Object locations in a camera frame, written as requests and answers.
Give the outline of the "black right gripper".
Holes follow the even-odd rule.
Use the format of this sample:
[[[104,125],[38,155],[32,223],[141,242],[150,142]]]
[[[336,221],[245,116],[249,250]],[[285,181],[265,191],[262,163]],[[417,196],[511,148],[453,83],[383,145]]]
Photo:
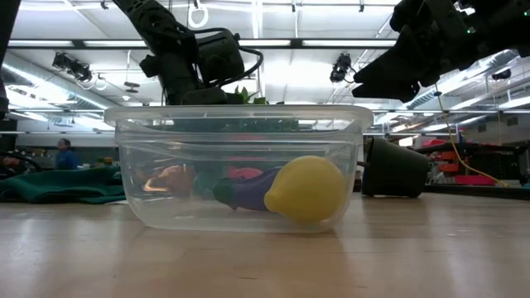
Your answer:
[[[475,21],[476,10],[468,1],[401,1],[390,21],[399,33],[395,46],[354,75],[361,85],[352,95],[408,103],[419,84],[434,84],[447,72],[469,68],[476,62]]]

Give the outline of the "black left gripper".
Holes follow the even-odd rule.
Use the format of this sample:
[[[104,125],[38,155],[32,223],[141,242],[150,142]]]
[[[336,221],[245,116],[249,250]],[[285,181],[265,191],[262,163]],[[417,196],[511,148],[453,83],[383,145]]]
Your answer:
[[[164,52],[147,55],[140,67],[146,77],[156,76],[167,105],[218,105],[227,103],[226,93],[217,87],[206,88],[183,55]]]

